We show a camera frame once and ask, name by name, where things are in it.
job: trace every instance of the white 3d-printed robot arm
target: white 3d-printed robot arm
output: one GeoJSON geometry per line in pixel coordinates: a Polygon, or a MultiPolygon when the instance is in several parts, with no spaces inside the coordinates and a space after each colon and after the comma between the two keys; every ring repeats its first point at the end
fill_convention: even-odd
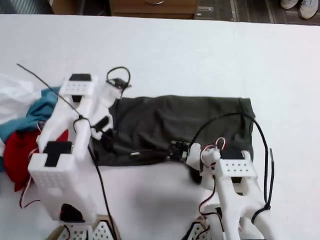
{"type": "Polygon", "coordinates": [[[113,128],[109,108],[121,97],[121,89],[89,74],[73,74],[64,81],[59,94],[76,110],[58,98],[37,139],[39,153],[32,155],[28,170],[38,187],[40,201],[53,220],[89,226],[96,221],[97,213],[79,165],[85,160],[91,136],[100,139],[102,135],[91,125],[107,118],[103,131],[113,128]],[[73,125],[74,142],[57,142],[73,125]]]}
{"type": "Polygon", "coordinates": [[[224,232],[219,218],[214,214],[209,215],[206,217],[206,222],[210,226],[211,238],[215,240],[285,240],[286,238],[279,233],[278,227],[273,224],[270,210],[258,214],[254,225],[250,221],[255,212],[266,204],[257,182],[258,175],[250,153],[242,151],[243,159],[221,159],[220,150],[215,147],[201,151],[200,144],[194,143],[190,148],[186,164],[201,171],[201,185],[205,189],[213,190],[216,185],[215,191],[219,204],[208,204],[204,212],[217,212],[216,208],[220,207],[224,232]],[[232,178],[241,178],[237,191],[232,178]]]}

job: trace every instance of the white table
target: white table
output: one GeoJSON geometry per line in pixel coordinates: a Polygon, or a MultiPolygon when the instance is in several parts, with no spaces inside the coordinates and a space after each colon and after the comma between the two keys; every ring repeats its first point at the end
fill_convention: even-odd
{"type": "MultiPolygon", "coordinates": [[[[274,218],[290,240],[311,240],[320,235],[319,40],[317,26],[0,15],[0,72],[43,88],[16,63],[53,86],[69,73],[105,78],[112,67],[126,66],[133,85],[127,97],[251,98],[275,157],[274,218]]],[[[253,148],[262,186],[264,149],[256,129],[253,148]]],[[[182,165],[100,169],[124,240],[179,240],[197,216],[203,190],[182,165]]],[[[105,213],[93,167],[85,177],[105,213]]],[[[44,239],[57,223],[39,203],[19,209],[19,196],[1,173],[0,238],[44,239]]]]}

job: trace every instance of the red cloth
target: red cloth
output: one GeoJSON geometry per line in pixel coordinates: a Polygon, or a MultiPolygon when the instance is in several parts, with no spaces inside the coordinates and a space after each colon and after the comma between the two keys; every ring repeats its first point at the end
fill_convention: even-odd
{"type": "MultiPolygon", "coordinates": [[[[5,142],[4,168],[11,181],[15,183],[15,192],[25,187],[29,180],[29,154],[34,149],[35,153],[39,152],[36,140],[40,133],[39,130],[14,132],[5,142]]],[[[68,130],[57,139],[57,141],[67,140],[68,130]]]]}

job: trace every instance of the white sneaker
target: white sneaker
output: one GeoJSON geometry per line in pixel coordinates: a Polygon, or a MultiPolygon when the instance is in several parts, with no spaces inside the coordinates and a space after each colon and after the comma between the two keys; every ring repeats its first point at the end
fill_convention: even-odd
{"type": "Polygon", "coordinates": [[[281,0],[280,5],[284,9],[291,9],[297,5],[298,2],[299,0],[281,0]]]}
{"type": "Polygon", "coordinates": [[[302,19],[310,19],[316,15],[318,11],[319,0],[303,0],[298,10],[298,14],[302,19]]]}

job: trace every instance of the wooden cabinet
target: wooden cabinet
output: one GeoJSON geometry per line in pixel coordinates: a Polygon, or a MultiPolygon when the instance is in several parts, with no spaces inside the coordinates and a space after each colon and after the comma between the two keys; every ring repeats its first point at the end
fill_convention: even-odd
{"type": "Polygon", "coordinates": [[[193,19],[198,0],[111,0],[113,16],[193,19]]]}

